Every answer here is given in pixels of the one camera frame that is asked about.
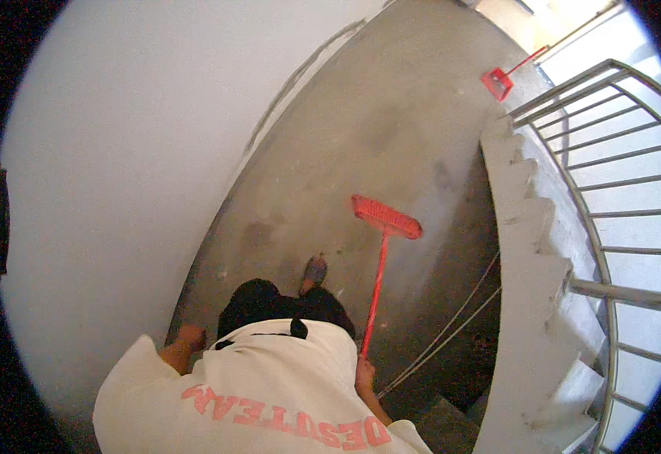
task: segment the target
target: concrete staircase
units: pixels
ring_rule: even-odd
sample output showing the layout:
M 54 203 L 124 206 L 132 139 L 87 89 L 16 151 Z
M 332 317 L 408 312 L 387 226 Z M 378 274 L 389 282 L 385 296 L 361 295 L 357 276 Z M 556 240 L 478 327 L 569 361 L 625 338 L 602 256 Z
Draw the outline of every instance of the concrete staircase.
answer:
M 525 139 L 513 135 L 510 118 L 490 121 L 481 144 L 503 291 L 495 373 L 474 452 L 499 452 L 501 440 L 509 453 L 580 452 L 597 429 L 589 413 L 605 381 L 596 363 L 605 335 L 593 302 L 564 289 L 575 270 L 560 256 L 571 243 L 560 225 L 570 220 L 556 213 L 560 201 L 538 196 L 532 181 L 546 157 L 523 159 Z

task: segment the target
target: wire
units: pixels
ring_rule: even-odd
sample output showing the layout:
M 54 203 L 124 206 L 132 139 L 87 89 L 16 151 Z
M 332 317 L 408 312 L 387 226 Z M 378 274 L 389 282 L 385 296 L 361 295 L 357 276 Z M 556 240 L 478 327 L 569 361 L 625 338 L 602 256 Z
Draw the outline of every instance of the wire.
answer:
M 426 361 L 429 361 L 429 359 L 431 359 L 431 357 L 433 357 L 433 356 L 434 356 L 439 350 L 441 350 L 442 348 L 444 348 L 444 345 L 446 345 L 449 341 L 451 341 L 451 340 L 454 338 L 454 336 L 457 335 L 458 332 L 460 332 L 465 326 L 467 326 L 467 323 L 471 322 L 472 319 L 474 319 L 474 318 L 477 316 L 477 314 L 479 314 L 480 311 L 481 311 L 482 309 L 484 309 L 485 306 L 487 306 L 487 304 L 488 304 L 490 301 L 492 301 L 492 300 L 494 299 L 495 296 L 497 296 L 497 294 L 500 293 L 500 290 L 502 290 L 502 287 L 497 287 L 497 290 L 495 290 L 495 293 L 493 293 L 489 298 L 487 298 L 487 301 L 485 301 L 485 302 L 480 306 L 479 309 L 477 309 L 476 311 L 474 311 L 474 313 L 471 315 L 471 317 L 469 317 L 464 323 L 462 323 L 462 326 L 460 326 L 459 328 L 456 329 L 456 331 L 454 331 L 453 333 L 451 333 L 451 334 L 449 335 L 449 337 L 447 337 L 446 340 L 444 340 L 444 342 L 442 342 L 442 343 L 441 343 L 441 344 L 440 344 L 440 345 L 439 345 L 434 351 L 432 351 L 431 353 L 429 353 L 429 356 L 427 356 L 426 358 L 424 358 L 423 361 L 419 362 L 419 363 L 416 365 L 415 368 L 413 368 L 413 369 L 411 369 L 410 371 L 408 371 L 406 375 L 399 377 L 399 380 L 396 381 L 396 382 L 397 382 L 396 385 L 394 385 L 393 387 L 388 387 L 388 386 L 387 386 L 387 389 L 384 389 L 382 392 L 380 392 L 379 395 L 376 396 L 376 398 L 377 398 L 377 399 L 380 399 L 381 397 L 383 397 L 383 396 L 385 396 L 386 394 L 388 394 L 390 391 L 393 391 L 393 389 L 394 389 L 396 386 L 399 386 L 399 385 L 400 385 L 400 384 L 401 384 L 406 378 L 408 378 L 412 373 L 416 372 L 416 370 L 417 370 L 418 368 L 420 368 L 421 366 L 423 366 L 424 363 L 425 363 Z
M 396 378 L 394 378 L 393 381 L 391 381 L 391 383 L 389 383 L 389 384 L 386 386 L 386 388 L 384 388 L 384 390 L 382 391 L 382 393 L 385 394 L 385 393 L 387 392 L 387 390 L 396 387 L 397 384 L 398 384 L 397 381 L 399 380 L 399 378 L 400 378 L 401 376 L 403 376 L 405 373 L 407 373 L 407 372 L 409 371 L 409 369 L 411 369 L 412 367 L 414 367 L 414 366 L 417 364 L 417 362 L 420 361 L 420 360 L 424 357 L 424 355 L 426 355 L 426 352 L 429 351 L 429 350 L 431 350 L 432 347 L 434 347 L 435 343 L 436 343 L 439 339 L 441 339 L 441 337 L 442 337 L 442 336 L 444 335 L 444 333 L 449 329 L 449 327 L 452 326 L 452 323 L 454 322 L 454 320 L 457 320 L 457 317 L 459 317 L 459 314 L 461 314 L 461 312 L 464 310 L 464 308 L 466 307 L 466 305 L 469 304 L 469 302 L 471 301 L 472 297 L 477 293 L 477 290 L 480 289 L 480 286 L 481 286 L 482 282 L 484 282 L 485 277 L 487 277 L 487 274 L 489 274 L 490 269 L 492 268 L 492 265 L 495 264 L 495 260 L 497 260 L 497 258 L 498 258 L 499 256 L 500 256 L 500 251 L 499 251 L 499 249 L 498 249 L 498 250 L 497 250 L 497 253 L 496 253 L 495 256 L 492 258 L 492 261 L 491 261 L 490 264 L 487 266 L 487 269 L 485 270 L 485 274 L 483 274 L 482 277 L 480 278 L 480 280 L 477 281 L 477 285 L 474 286 L 474 288 L 472 289 L 472 291 L 471 291 L 471 293 L 469 294 L 469 296 L 467 296 L 467 299 L 466 299 L 466 301 L 464 302 L 464 304 L 461 305 L 461 307 L 459 308 L 459 310 L 457 311 L 457 313 L 454 314 L 454 317 L 452 317 L 452 320 L 450 320 L 450 321 L 447 323 L 447 325 L 444 326 L 444 329 L 443 329 L 442 331 L 440 331 L 439 334 L 437 334 L 437 337 L 436 337 L 434 340 L 432 340 L 432 342 L 426 347 L 426 350 L 424 350 L 419 356 L 417 356 L 416 359 L 413 360 L 413 361 L 411 362 L 411 364 L 409 364 L 408 368 L 405 368 L 403 372 L 401 372 Z

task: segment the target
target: pink lettering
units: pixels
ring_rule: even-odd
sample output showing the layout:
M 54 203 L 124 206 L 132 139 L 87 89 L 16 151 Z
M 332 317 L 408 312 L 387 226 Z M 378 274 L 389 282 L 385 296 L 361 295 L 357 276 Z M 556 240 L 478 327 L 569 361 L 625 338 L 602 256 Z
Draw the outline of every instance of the pink lettering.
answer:
M 281 432 L 292 432 L 293 427 L 285 422 L 285 412 L 287 410 L 283 407 L 272 407 L 272 419 L 263 419 L 260 421 L 260 425 L 263 427 L 270 427 L 273 430 L 279 430 Z
M 331 448 L 341 447 L 341 441 L 335 435 L 338 433 L 338 430 L 333 424 L 320 423 L 318 424 L 318 430 L 320 431 L 320 441 L 322 441 L 324 445 Z
M 343 442 L 343 449 L 346 451 L 355 451 L 357 449 L 366 449 L 366 443 L 363 441 L 363 432 L 361 431 L 361 421 L 349 424 L 339 424 L 338 432 L 346 435 Z
M 379 446 L 391 441 L 391 437 L 386 431 L 386 427 L 376 417 L 369 416 L 366 418 L 366 420 L 363 421 L 363 427 L 366 429 L 366 440 L 368 440 L 368 444 L 371 446 Z
M 214 421 L 219 421 L 224 418 L 224 415 L 227 414 L 230 408 L 237 403 L 239 399 L 235 396 L 229 396 L 226 398 L 224 396 L 216 396 L 214 398 L 214 408 L 212 409 L 212 419 Z
M 217 395 L 214 394 L 214 391 L 212 391 L 212 388 L 210 388 L 209 386 L 207 386 L 207 390 L 202 392 L 200 386 L 202 385 L 192 386 L 191 388 L 184 390 L 184 392 L 181 393 L 181 398 L 189 399 L 190 397 L 194 397 L 195 408 L 201 415 L 203 415 L 204 412 L 207 410 L 207 404 L 212 399 L 217 397 Z
M 240 399 L 240 405 L 248 408 L 245 408 L 243 410 L 243 413 L 245 413 L 247 416 L 243 416 L 243 415 L 235 416 L 235 419 L 232 422 L 238 424 L 254 424 L 255 422 L 257 422 L 257 420 L 260 419 L 260 413 L 262 413 L 262 409 L 265 408 L 264 403 L 245 398 Z
M 310 415 L 303 411 L 298 413 L 298 419 L 296 420 L 296 426 L 293 435 L 296 437 L 308 437 L 312 438 L 313 440 L 320 440 L 320 437 L 318 437 L 318 432 L 315 430 L 315 423 L 310 418 Z

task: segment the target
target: red broom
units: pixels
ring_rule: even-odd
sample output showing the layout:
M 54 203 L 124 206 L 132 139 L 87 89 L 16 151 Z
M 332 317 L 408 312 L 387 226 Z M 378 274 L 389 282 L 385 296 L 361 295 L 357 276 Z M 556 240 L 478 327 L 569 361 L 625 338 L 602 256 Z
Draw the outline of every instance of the red broom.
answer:
M 379 268 L 376 271 L 376 284 L 373 286 L 371 308 L 368 311 L 366 331 L 363 335 L 363 345 L 361 347 L 361 356 L 366 358 L 368 345 L 371 342 L 373 321 L 376 319 L 376 306 L 379 304 L 380 282 L 384 276 L 389 237 L 391 235 L 398 235 L 407 237 L 409 240 L 416 240 L 421 237 L 421 225 L 413 217 L 399 213 L 390 206 L 386 206 L 368 197 L 363 197 L 362 195 L 355 194 L 351 196 L 351 204 L 357 218 L 363 219 L 383 232 L 380 241 Z

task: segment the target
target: broom handle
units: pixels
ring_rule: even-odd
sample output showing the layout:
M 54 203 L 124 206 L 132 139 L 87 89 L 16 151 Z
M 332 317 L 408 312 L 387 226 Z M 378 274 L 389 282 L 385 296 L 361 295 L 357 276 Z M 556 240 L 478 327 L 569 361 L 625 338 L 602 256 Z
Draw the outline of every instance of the broom handle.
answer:
M 544 46 L 544 47 L 541 47 L 540 49 L 536 50 L 534 54 L 532 54 L 532 55 L 529 56 L 528 58 L 522 60 L 517 66 L 515 66 L 514 68 L 512 68 L 512 69 L 510 69 L 508 72 L 506 72 L 506 73 L 505 73 L 505 76 L 509 76 L 509 75 L 512 73 L 512 71 L 514 71 L 514 70 L 516 70 L 517 68 L 519 68 L 520 66 L 526 64 L 526 63 L 529 62 L 531 59 L 534 59 L 534 58 L 537 57 L 539 54 L 541 54 L 541 53 L 543 52 L 543 50 L 547 50 L 547 48 L 548 48 L 547 46 Z
M 386 249 L 389 245 L 389 234 L 384 229 L 384 236 L 380 241 L 379 269 L 376 271 L 376 284 L 373 286 L 373 297 L 371 298 L 371 308 L 368 310 L 368 320 L 366 321 L 366 331 L 363 335 L 363 345 L 361 347 L 361 356 L 366 358 L 368 345 L 371 342 L 371 332 L 373 331 L 373 321 L 376 319 L 376 306 L 379 304 L 380 282 L 384 277 L 384 266 L 386 266 Z

